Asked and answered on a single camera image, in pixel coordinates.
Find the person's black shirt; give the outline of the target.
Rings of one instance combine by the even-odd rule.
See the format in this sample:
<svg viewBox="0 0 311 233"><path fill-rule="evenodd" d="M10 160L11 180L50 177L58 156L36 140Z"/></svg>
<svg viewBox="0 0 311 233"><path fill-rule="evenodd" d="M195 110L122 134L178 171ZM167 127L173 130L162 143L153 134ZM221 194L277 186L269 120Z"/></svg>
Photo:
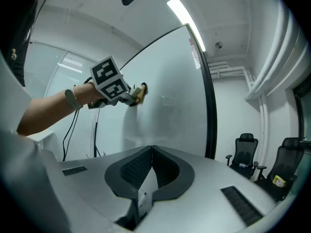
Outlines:
<svg viewBox="0 0 311 233"><path fill-rule="evenodd" d="M24 64L36 19L37 0L0 1L0 51L24 87Z"/></svg>

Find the cream and yellow whiteboard eraser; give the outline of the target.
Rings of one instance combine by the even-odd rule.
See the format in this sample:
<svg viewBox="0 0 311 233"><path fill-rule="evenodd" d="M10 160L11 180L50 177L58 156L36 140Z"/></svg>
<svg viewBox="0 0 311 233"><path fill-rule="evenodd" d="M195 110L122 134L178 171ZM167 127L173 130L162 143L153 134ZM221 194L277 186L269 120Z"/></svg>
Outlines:
<svg viewBox="0 0 311 233"><path fill-rule="evenodd" d="M147 94L148 88L146 83L141 84L141 90L136 94L135 96L135 102L134 105L140 104L143 102L146 94Z"/></svg>

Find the white wall pipes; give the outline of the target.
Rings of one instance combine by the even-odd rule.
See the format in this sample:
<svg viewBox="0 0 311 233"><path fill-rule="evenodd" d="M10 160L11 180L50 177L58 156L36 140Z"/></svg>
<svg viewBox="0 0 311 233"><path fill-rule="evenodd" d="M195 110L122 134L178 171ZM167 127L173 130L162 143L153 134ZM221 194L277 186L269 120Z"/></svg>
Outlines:
<svg viewBox="0 0 311 233"><path fill-rule="evenodd" d="M228 57L217 57L207 60L212 78L235 78L243 77L246 81L247 89L255 84L256 77L249 65L246 55L232 55ZM260 114L260 137L259 141L262 145L267 143L266 131L268 130L268 111L266 98L264 95L256 99L247 100L248 103L257 101L259 104Z"/></svg>

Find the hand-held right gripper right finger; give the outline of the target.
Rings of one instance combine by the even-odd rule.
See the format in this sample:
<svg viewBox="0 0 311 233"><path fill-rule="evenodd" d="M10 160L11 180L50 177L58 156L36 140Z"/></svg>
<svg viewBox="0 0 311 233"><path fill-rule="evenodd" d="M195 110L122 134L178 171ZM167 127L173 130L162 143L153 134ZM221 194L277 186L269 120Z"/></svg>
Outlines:
<svg viewBox="0 0 311 233"><path fill-rule="evenodd" d="M221 189L234 186L263 215L274 200L256 184L225 164L166 147L160 149L188 162L195 177L190 188L175 200L157 201L139 225L139 233L236 233L245 223Z"/></svg>

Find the person's left forearm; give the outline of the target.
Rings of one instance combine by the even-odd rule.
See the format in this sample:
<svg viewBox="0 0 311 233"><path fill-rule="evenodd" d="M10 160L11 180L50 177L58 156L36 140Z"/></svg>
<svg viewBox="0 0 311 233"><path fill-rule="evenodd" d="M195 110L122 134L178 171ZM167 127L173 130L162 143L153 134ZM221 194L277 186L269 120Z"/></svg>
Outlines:
<svg viewBox="0 0 311 233"><path fill-rule="evenodd" d="M74 112L68 105L64 92L65 90L50 97L32 99L18 125L17 133L23 136L39 133ZM74 92L83 106L102 98L93 83L78 85Z"/></svg>

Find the pale wrist band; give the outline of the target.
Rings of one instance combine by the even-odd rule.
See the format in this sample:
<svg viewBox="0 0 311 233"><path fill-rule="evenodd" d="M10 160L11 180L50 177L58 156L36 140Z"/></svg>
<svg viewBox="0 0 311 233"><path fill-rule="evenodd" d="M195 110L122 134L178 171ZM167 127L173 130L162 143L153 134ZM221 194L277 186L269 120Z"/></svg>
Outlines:
<svg viewBox="0 0 311 233"><path fill-rule="evenodd" d="M75 111L80 110L83 107L75 95L74 89L76 86L77 85L75 84L72 88L66 89L64 92L68 105Z"/></svg>

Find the yellow packet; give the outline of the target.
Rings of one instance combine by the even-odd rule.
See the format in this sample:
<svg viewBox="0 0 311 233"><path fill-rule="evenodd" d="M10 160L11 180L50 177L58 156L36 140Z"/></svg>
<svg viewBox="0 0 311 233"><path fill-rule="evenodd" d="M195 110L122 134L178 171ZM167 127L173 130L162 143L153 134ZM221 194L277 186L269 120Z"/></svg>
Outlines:
<svg viewBox="0 0 311 233"><path fill-rule="evenodd" d="M273 178L272 183L280 188L283 188L286 185L286 181L278 175Z"/></svg>

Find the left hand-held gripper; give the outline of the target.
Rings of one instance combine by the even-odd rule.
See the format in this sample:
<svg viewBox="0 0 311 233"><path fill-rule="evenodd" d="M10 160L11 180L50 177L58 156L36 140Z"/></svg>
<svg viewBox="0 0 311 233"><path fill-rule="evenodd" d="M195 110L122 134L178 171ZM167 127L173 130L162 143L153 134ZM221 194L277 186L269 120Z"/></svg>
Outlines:
<svg viewBox="0 0 311 233"><path fill-rule="evenodd" d="M126 94L131 91L141 91L146 83L135 83L132 88L126 83L113 56L109 56L89 68L91 81L95 89L107 100L107 105L118 102L130 107L137 105L137 99Z"/></svg>

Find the white whiteboard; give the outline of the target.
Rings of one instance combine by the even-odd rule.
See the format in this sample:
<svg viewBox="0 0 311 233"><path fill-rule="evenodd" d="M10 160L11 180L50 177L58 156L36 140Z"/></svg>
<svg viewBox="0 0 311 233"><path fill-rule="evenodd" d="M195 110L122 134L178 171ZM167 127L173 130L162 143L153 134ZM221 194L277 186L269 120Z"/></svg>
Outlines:
<svg viewBox="0 0 311 233"><path fill-rule="evenodd" d="M159 145L214 159L214 87L207 61L188 24L153 41L121 71L130 85L146 83L148 91L136 106L118 103L99 111L95 140L99 153L110 155Z"/></svg>

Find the long ceiling light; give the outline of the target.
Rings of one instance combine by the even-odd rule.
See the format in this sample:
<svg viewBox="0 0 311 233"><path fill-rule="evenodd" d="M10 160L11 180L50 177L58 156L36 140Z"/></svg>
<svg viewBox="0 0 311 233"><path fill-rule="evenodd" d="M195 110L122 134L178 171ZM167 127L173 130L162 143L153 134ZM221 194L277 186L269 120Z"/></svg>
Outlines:
<svg viewBox="0 0 311 233"><path fill-rule="evenodd" d="M170 7L170 9L174 12L174 14L177 16L177 18L180 20L182 24L189 24L194 35L196 36L196 39L198 40L198 43L201 47L201 50L204 52L206 51L206 47L204 45L203 39L199 33L199 30L192 19L190 13L184 6L184 4L181 2L181 0L169 0L167 2L167 5Z"/></svg>

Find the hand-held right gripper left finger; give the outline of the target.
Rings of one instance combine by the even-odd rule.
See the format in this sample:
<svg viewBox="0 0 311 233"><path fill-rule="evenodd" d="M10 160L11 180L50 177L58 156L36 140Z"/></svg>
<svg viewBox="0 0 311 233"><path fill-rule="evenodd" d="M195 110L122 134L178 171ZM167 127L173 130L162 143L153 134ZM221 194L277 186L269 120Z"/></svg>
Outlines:
<svg viewBox="0 0 311 233"><path fill-rule="evenodd" d="M152 167L152 147L60 163L75 192L116 224L138 224L138 190Z"/></svg>

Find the white desk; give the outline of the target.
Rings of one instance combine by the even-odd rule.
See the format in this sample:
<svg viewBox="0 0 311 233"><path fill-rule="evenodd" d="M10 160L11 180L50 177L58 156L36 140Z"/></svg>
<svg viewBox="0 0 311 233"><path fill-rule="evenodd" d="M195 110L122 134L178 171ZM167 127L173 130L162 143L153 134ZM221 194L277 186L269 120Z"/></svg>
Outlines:
<svg viewBox="0 0 311 233"><path fill-rule="evenodd" d="M36 142L40 150L43 150L47 146L47 144L49 143L53 135L54 135L54 130L46 129L39 133L29 135L27 137L31 139L32 141Z"/></svg>

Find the black framed window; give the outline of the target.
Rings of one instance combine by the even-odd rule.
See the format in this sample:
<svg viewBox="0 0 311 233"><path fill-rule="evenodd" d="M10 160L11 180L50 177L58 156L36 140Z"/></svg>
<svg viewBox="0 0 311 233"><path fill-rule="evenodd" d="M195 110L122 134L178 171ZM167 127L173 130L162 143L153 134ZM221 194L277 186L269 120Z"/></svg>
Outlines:
<svg viewBox="0 0 311 233"><path fill-rule="evenodd" d="M293 89L298 114L298 137L311 145L311 74Z"/></svg>

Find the black mesh office chair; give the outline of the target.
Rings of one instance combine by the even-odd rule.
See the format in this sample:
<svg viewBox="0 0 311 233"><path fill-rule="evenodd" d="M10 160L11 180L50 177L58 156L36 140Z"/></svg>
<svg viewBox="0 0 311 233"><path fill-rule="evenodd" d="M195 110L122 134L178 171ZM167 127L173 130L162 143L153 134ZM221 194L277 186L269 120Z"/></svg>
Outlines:
<svg viewBox="0 0 311 233"><path fill-rule="evenodd" d="M262 174L263 170L267 168L266 166L257 167L260 172L255 184L267 192L275 202L283 201L297 180L295 172L303 154L304 150L301 147L299 138L285 138L282 145L277 149L276 160L269 174L266 177ZM272 183L276 175L286 181L286 185L283 188L277 187Z"/></svg>
<svg viewBox="0 0 311 233"><path fill-rule="evenodd" d="M227 155L227 166L250 179L256 168L259 166L257 161L254 161L255 152L259 141L254 138L252 133L242 133L239 138L235 140L235 155L230 162L231 154Z"/></svg>

